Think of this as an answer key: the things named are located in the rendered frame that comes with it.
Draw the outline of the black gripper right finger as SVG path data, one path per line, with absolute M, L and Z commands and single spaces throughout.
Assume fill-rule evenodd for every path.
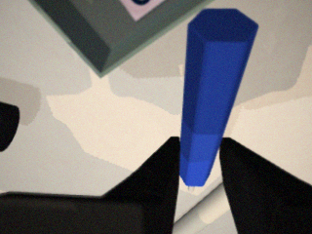
M 312 234 L 312 184 L 231 137 L 219 161 L 237 234 Z

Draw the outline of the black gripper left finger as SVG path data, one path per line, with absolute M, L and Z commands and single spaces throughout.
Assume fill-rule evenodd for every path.
M 173 234 L 180 138 L 168 138 L 101 196 L 0 194 L 0 234 Z

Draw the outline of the blue cylinder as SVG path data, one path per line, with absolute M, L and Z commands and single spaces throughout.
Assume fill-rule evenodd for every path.
M 238 9 L 202 9 L 188 24 L 179 166 L 188 192 L 211 175 L 257 30 Z

